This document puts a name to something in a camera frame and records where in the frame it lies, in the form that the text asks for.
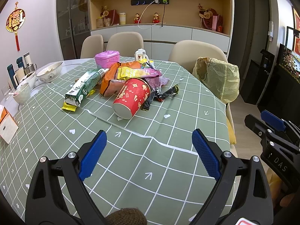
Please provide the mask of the yellow snack wrapper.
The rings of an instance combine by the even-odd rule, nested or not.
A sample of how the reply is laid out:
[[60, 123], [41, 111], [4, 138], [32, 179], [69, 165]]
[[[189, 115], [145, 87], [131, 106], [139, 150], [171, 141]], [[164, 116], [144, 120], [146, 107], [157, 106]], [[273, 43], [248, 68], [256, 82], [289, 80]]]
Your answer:
[[130, 67], [120, 67], [117, 69], [117, 79], [127, 80], [130, 78], [155, 78], [162, 76], [161, 72], [152, 68], [132, 69]]

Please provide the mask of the beige far chair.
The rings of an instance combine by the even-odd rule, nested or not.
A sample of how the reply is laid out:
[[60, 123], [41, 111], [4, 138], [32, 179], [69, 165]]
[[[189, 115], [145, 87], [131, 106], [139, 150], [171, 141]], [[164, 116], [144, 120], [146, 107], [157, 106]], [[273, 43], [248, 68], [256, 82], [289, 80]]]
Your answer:
[[87, 37], [81, 48], [81, 59], [90, 59], [94, 58], [95, 55], [104, 51], [104, 40], [102, 35], [96, 34]]

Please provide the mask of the red paper cup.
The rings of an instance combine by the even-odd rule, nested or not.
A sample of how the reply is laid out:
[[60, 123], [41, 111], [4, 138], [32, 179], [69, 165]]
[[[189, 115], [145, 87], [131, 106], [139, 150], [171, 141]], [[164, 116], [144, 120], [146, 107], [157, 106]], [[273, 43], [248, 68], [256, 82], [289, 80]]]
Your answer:
[[131, 119], [149, 97], [150, 92], [150, 86], [145, 80], [128, 79], [113, 102], [115, 114], [122, 119]]

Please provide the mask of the white bowl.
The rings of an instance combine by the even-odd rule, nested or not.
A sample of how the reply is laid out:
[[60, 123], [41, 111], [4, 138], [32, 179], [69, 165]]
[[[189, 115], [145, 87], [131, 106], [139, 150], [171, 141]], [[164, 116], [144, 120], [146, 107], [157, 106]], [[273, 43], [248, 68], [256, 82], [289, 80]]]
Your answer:
[[63, 62], [54, 62], [37, 73], [37, 78], [42, 83], [50, 83], [57, 79], [62, 71]]

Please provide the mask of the wooden shelf cabinet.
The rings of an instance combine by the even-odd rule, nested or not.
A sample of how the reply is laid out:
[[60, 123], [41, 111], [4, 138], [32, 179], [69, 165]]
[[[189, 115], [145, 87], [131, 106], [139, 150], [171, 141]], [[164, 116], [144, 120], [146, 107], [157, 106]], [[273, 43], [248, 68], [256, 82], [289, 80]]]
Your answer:
[[182, 40], [206, 42], [229, 54], [234, 0], [89, 0], [91, 34], [104, 43], [121, 32], [138, 32], [147, 54], [168, 59]]

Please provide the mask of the orange snack bag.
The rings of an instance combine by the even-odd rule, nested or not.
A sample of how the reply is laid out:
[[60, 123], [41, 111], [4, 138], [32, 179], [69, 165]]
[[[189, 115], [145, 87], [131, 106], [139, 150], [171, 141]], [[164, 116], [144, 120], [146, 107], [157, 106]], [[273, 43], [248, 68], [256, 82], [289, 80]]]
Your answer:
[[100, 87], [100, 94], [102, 96], [108, 97], [119, 93], [125, 81], [117, 79], [116, 75], [117, 75], [117, 70], [122, 67], [140, 69], [141, 64], [138, 61], [114, 63], [102, 78], [102, 83]]

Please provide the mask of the chinese knot wall ornament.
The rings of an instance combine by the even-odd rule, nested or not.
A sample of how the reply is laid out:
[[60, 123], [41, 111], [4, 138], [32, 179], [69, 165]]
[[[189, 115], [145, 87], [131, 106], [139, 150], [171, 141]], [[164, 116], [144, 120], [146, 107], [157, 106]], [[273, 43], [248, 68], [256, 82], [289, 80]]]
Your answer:
[[18, 7], [18, 2], [15, 3], [14, 10], [9, 14], [6, 20], [6, 30], [15, 35], [16, 49], [20, 51], [18, 30], [23, 26], [26, 20], [26, 12]]

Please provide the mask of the beige middle chair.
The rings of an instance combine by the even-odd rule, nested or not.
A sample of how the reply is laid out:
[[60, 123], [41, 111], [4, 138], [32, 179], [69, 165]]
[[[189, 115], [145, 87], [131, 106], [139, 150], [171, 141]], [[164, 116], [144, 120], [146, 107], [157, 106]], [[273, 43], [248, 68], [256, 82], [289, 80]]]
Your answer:
[[111, 36], [107, 51], [118, 51], [120, 56], [133, 57], [138, 49], [144, 48], [142, 35], [138, 32], [120, 32]]

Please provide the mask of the white yellow toy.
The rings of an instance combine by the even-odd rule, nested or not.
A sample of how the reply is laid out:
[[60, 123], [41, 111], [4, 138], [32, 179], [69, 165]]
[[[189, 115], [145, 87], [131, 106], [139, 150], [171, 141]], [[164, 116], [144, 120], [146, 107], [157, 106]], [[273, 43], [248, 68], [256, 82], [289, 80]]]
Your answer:
[[135, 60], [141, 63], [149, 61], [149, 57], [146, 54], [146, 51], [142, 48], [139, 48], [134, 54]]

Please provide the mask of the green white milk carton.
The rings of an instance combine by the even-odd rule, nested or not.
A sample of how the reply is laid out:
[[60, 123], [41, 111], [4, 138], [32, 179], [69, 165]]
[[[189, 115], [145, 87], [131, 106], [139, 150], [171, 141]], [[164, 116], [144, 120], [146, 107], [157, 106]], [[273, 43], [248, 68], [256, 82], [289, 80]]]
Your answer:
[[64, 101], [69, 105], [80, 107], [82, 100], [102, 80], [108, 70], [101, 68], [85, 72], [65, 94]]

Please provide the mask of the orange white box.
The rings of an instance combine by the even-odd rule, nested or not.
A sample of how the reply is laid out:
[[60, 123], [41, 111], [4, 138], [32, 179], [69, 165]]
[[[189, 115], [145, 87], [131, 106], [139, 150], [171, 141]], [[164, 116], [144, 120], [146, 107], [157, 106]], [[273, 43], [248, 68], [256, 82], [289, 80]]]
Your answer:
[[18, 130], [18, 125], [5, 106], [0, 107], [0, 135], [7, 144], [10, 144]]

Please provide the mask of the purple snack bag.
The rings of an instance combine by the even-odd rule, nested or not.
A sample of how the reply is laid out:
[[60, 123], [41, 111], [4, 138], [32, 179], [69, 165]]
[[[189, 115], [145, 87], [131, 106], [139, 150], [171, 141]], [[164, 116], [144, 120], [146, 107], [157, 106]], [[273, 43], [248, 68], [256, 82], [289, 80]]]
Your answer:
[[156, 88], [161, 89], [163, 85], [169, 82], [169, 78], [162, 76], [161, 71], [153, 69], [151, 70], [150, 76], [146, 77], [145, 80], [152, 90], [156, 90]]

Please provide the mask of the pink toy box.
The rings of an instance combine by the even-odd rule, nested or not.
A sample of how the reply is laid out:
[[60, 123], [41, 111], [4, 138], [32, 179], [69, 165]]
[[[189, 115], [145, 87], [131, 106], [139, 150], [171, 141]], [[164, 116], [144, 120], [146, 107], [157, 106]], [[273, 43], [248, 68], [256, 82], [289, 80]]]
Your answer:
[[109, 69], [114, 63], [119, 62], [119, 52], [108, 50], [95, 55], [94, 59], [98, 69]]

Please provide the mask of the beige chair near bin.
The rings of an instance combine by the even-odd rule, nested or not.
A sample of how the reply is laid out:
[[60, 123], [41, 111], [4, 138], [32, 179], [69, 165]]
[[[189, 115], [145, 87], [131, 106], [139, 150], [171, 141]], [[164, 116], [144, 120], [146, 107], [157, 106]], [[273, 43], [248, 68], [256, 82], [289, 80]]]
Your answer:
[[170, 52], [168, 61], [176, 62], [192, 73], [199, 57], [210, 57], [228, 62], [225, 53], [219, 47], [193, 40], [177, 42]]

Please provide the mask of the black snack wrapper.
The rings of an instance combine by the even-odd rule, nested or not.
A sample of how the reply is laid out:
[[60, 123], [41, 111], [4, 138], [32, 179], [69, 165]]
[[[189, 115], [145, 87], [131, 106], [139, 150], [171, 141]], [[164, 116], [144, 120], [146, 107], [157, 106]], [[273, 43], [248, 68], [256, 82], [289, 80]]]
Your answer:
[[143, 103], [141, 109], [143, 111], [149, 111], [149, 108], [151, 106], [151, 103], [153, 100], [156, 100], [158, 102], [163, 102], [166, 98], [177, 95], [179, 93], [179, 86], [176, 84], [172, 88], [169, 88], [165, 92], [161, 92], [159, 87], [156, 87], [153, 89], [149, 95], [149, 97], [146, 99], [146, 101]]

